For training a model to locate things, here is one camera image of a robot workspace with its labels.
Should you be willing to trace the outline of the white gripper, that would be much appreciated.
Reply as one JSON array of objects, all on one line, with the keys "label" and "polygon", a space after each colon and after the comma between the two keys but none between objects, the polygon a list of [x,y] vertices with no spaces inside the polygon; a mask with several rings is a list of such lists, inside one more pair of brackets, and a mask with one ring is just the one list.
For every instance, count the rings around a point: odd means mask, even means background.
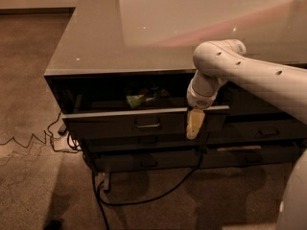
[{"label": "white gripper", "polygon": [[210,107],[217,97],[217,92],[214,92],[211,96],[203,96],[197,93],[192,85],[188,86],[186,99],[191,109],[187,115],[187,128],[186,128],[186,138],[189,140],[194,140],[197,138],[202,123],[205,118],[205,113],[202,109],[207,109]]}]

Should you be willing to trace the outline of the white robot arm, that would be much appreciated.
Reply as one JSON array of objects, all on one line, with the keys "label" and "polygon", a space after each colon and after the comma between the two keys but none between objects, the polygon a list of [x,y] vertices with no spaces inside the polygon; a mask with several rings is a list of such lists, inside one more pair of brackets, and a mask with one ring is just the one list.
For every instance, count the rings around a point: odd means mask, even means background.
[{"label": "white robot arm", "polygon": [[[248,58],[246,53],[245,44],[237,39],[197,46],[188,104],[204,111],[213,104],[219,89],[231,81],[307,124],[307,70]],[[295,163],[287,182],[276,230],[307,230],[307,151]]]}]

